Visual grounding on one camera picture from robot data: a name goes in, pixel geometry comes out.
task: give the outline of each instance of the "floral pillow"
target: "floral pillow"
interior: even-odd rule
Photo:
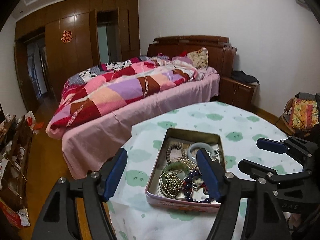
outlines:
[[[208,67],[209,54],[206,48],[201,48],[199,50],[190,52],[186,55],[186,57],[192,60],[195,68]]]
[[[316,100],[294,98],[289,120],[289,126],[301,131],[309,131],[319,123]]]

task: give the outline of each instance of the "white wall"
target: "white wall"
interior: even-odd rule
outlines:
[[[26,114],[14,66],[15,19],[10,16],[0,32],[0,103],[4,114]]]
[[[275,115],[320,92],[320,25],[295,0],[139,0],[139,25],[141,54],[159,36],[230,37],[234,68],[260,81],[254,104]]]

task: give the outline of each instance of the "table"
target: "table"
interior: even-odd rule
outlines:
[[[128,163],[114,197],[108,202],[112,225],[119,240],[206,239],[216,214],[166,210],[149,205],[145,187],[152,172],[167,128],[176,127],[219,134],[226,169],[241,179],[250,179],[238,169],[247,159],[271,167],[278,174],[295,173],[302,166],[286,154],[258,149],[260,137],[272,140],[287,136],[253,113],[220,102],[186,106],[132,127],[124,144]],[[242,199],[233,239],[240,239],[246,210]]]

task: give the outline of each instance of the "pink bedsheet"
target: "pink bedsheet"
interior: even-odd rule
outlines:
[[[74,179],[97,171],[131,137],[131,127],[168,111],[219,94],[219,74],[209,67],[203,80],[181,84],[72,128],[62,137],[62,152]]]

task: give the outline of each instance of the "nightstand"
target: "nightstand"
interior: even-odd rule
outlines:
[[[251,101],[256,87],[221,77],[218,101],[251,111]]]

